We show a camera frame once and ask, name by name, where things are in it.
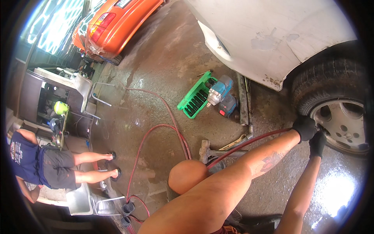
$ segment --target air hose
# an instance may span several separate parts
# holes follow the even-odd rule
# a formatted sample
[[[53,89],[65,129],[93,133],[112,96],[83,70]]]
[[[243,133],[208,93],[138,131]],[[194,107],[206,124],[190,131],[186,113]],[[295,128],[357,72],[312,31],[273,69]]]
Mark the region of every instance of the air hose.
[[[268,133],[265,133],[265,134],[262,134],[261,136],[258,136],[258,137],[255,137],[253,139],[250,139],[249,141],[247,142],[244,142],[243,144],[241,145],[238,145],[237,147],[229,150],[227,153],[225,153],[224,155],[220,156],[219,158],[217,158],[216,160],[214,160],[211,164],[209,164],[207,166],[208,169],[212,168],[214,165],[216,165],[218,162],[220,162],[222,159],[226,158],[227,156],[229,156],[230,154],[232,154],[233,152],[235,151],[238,151],[240,150],[241,148],[243,148],[244,146],[247,146],[255,141],[258,141],[264,137],[268,137],[268,136],[271,136],[271,135],[274,135],[274,134],[277,134],[277,133],[283,133],[283,132],[287,132],[289,131],[291,128],[284,128],[284,129],[280,129],[280,130],[275,130],[275,131],[271,131],[271,132],[268,132]]]
[[[141,142],[141,144],[140,144],[140,146],[139,146],[138,153],[137,153],[137,156],[136,156],[136,158],[135,158],[134,167],[133,167],[132,172],[131,172],[131,176],[130,176],[130,180],[129,180],[129,184],[128,184],[128,188],[127,188],[126,202],[128,203],[128,202],[130,201],[130,198],[137,198],[138,200],[140,200],[140,202],[141,202],[141,203],[143,204],[143,206],[145,207],[145,209],[146,209],[146,211],[147,211],[147,214],[148,214],[148,217],[149,217],[150,213],[149,213],[149,210],[148,210],[146,204],[145,204],[145,203],[144,203],[144,202],[143,202],[139,197],[137,197],[137,196],[135,196],[135,195],[129,196],[129,190],[130,190],[130,185],[131,185],[132,177],[134,176],[134,172],[135,172],[135,169],[136,169],[136,165],[137,165],[137,163],[138,163],[138,159],[139,159],[139,154],[140,154],[140,151],[141,151],[142,145],[143,145],[143,143],[144,143],[146,137],[148,136],[148,134],[149,134],[151,131],[153,131],[153,130],[154,130],[155,128],[157,128],[157,127],[161,127],[161,126],[163,126],[163,127],[170,127],[170,128],[172,128],[173,130],[176,131],[176,133],[177,133],[177,135],[178,135],[178,138],[179,138],[179,140],[180,140],[180,142],[181,142],[181,146],[182,146],[182,149],[183,149],[183,152],[184,152],[184,155],[185,155],[185,158],[186,158],[186,159],[192,159],[192,157],[191,157],[191,153],[190,153],[190,149],[189,149],[189,147],[188,147],[188,145],[187,145],[186,140],[184,139],[184,137],[182,136],[182,134],[181,134],[181,133],[179,132],[179,130],[178,130],[178,127],[177,127],[177,124],[176,124],[176,122],[175,122],[174,116],[173,116],[173,114],[171,113],[171,110],[170,110],[168,104],[166,103],[166,101],[165,101],[165,100],[164,100],[160,95],[158,95],[158,94],[156,94],[156,93],[154,93],[154,92],[151,92],[151,91],[149,91],[149,90],[145,90],[145,89],[128,88],[128,87],[126,87],[126,86],[125,86],[121,81],[115,79],[115,78],[112,77],[111,75],[102,75],[102,76],[109,76],[109,77],[111,77],[112,79],[114,79],[114,80],[116,80],[117,82],[119,82],[119,83],[120,83],[120,84],[121,84],[125,89],[127,89],[127,90],[143,91],[143,92],[151,93],[151,94],[153,94],[154,96],[157,96],[157,97],[158,97],[159,99],[161,99],[161,101],[164,103],[164,105],[165,105],[167,111],[168,111],[169,114],[170,114],[170,117],[171,117],[171,119],[172,119],[172,122],[173,122],[173,124],[174,124],[174,126],[171,126],[171,125],[168,125],[168,124],[159,124],[159,125],[156,125],[156,126],[154,126],[153,128],[151,128],[151,129],[148,130],[148,132],[144,135],[143,140],[142,140],[142,142]],[[214,162],[212,162],[211,164],[209,164],[207,168],[208,168],[208,169],[212,168],[215,164],[217,164],[218,162],[220,162],[222,159],[224,159],[225,157],[229,156],[229,155],[232,154],[233,152],[235,152],[235,151],[237,151],[237,150],[243,148],[243,147],[246,146],[246,145],[249,145],[249,144],[251,144],[251,143],[253,143],[253,142],[255,142],[255,141],[258,141],[258,140],[260,140],[260,139],[262,139],[262,138],[265,138],[265,137],[267,137],[267,136],[271,136],[271,135],[274,135],[274,134],[277,134],[277,133],[283,133],[283,132],[286,132],[286,131],[289,131],[289,130],[290,130],[290,128],[285,128],[285,129],[280,129],[280,130],[276,130],[276,131],[271,131],[271,132],[269,132],[269,133],[265,133],[265,134],[263,134],[263,135],[261,135],[261,136],[258,136],[258,137],[255,137],[255,138],[253,138],[253,139],[250,139],[249,141],[247,141],[247,142],[245,142],[245,143],[243,143],[243,144],[241,144],[241,145],[238,145],[237,147],[235,147],[235,148],[231,149],[230,151],[228,151],[226,154],[224,154],[224,155],[220,156],[219,158],[217,158]],[[138,223],[140,223],[140,224],[143,223],[142,221],[139,221],[139,220],[138,220],[137,218],[135,218],[134,216],[131,216],[131,215],[130,215],[130,217],[133,218],[136,222],[138,222]],[[129,230],[130,233],[135,233],[135,231],[134,231],[134,229],[132,228],[131,225],[128,227],[128,230]]]

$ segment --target wet floor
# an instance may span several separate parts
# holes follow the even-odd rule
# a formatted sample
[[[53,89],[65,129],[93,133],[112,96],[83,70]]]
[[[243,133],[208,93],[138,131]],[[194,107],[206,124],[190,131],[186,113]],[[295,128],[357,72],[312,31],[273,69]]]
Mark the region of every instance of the wet floor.
[[[151,90],[165,99],[195,159],[199,158],[201,140],[210,140],[211,148],[219,149],[247,133],[247,128],[224,118],[215,108],[202,109],[195,119],[189,119],[177,110],[177,104],[199,79],[197,75],[208,69],[214,70],[214,77],[228,75],[235,82],[235,73],[205,46],[203,33],[183,1],[172,1],[147,19],[122,54],[124,59],[119,66],[97,65],[101,66],[97,71],[113,78],[97,73],[94,79],[116,86],[105,86],[96,91],[101,99],[113,106],[98,104],[96,114],[101,120],[94,126],[91,139],[94,151],[114,150],[119,156],[113,165],[109,165],[120,166],[123,172],[123,177],[111,184],[117,195],[127,192],[130,172],[144,134],[157,124],[172,125],[158,98],[141,91],[124,90],[118,80],[127,87]],[[292,125],[296,114],[289,105],[287,93],[286,88],[275,92],[252,83],[255,136]],[[265,141],[253,143],[248,149]],[[237,209],[243,216],[283,213],[308,159],[308,143],[296,145],[276,167],[252,181]],[[156,211],[166,203],[165,185],[170,169],[182,160],[183,150],[174,130],[165,127],[154,130],[140,153],[130,195],[138,195],[145,201],[150,213]],[[302,233],[322,233],[344,219],[360,189],[364,165],[363,160],[324,149]],[[145,209],[139,202],[135,203],[135,216],[145,219]],[[132,223],[138,230],[139,224]]]

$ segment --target black glove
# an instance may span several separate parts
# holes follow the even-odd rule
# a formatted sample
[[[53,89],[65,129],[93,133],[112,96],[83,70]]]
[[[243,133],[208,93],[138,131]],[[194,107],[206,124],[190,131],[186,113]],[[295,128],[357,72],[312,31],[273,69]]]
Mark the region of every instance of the black glove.
[[[314,137],[309,141],[310,145],[310,156],[318,156],[322,158],[322,151],[324,150],[326,144],[326,136],[323,131],[318,131]]]
[[[314,135],[314,128],[316,126],[316,122],[314,119],[310,118],[309,116],[302,115],[299,116],[294,124],[292,125],[292,129],[296,130],[300,134],[300,142],[310,140]]]

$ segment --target license plate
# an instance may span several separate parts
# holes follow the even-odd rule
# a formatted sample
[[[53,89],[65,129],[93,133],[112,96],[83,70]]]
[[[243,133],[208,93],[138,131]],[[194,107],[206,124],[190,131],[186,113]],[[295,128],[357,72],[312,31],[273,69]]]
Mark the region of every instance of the license plate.
[[[131,0],[119,0],[117,3],[116,3],[116,6],[120,7],[120,8],[124,8]]]

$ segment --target shorts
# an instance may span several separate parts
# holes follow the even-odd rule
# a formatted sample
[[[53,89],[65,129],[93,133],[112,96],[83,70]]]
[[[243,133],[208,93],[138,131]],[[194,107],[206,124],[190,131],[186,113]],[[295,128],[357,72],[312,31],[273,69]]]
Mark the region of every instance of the shorts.
[[[77,189],[73,168],[74,158],[70,151],[47,149],[43,156],[44,177],[52,189]]]

